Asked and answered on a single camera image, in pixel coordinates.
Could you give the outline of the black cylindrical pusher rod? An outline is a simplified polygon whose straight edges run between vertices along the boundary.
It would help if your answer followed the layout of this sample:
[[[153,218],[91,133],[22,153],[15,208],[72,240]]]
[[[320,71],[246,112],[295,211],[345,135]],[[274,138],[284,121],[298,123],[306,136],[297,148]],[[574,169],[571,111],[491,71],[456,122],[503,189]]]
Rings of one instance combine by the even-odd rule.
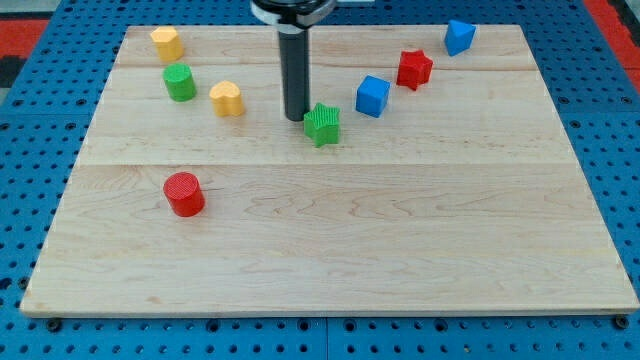
[[[278,33],[285,116],[302,121],[310,105],[309,33]]]

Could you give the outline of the black silver round flange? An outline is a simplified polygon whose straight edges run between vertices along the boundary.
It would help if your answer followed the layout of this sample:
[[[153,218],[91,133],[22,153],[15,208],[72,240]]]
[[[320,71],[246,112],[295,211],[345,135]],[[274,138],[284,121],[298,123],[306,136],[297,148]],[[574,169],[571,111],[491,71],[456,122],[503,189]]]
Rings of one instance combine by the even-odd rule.
[[[336,0],[251,0],[253,15],[278,29],[308,29],[326,18]]]

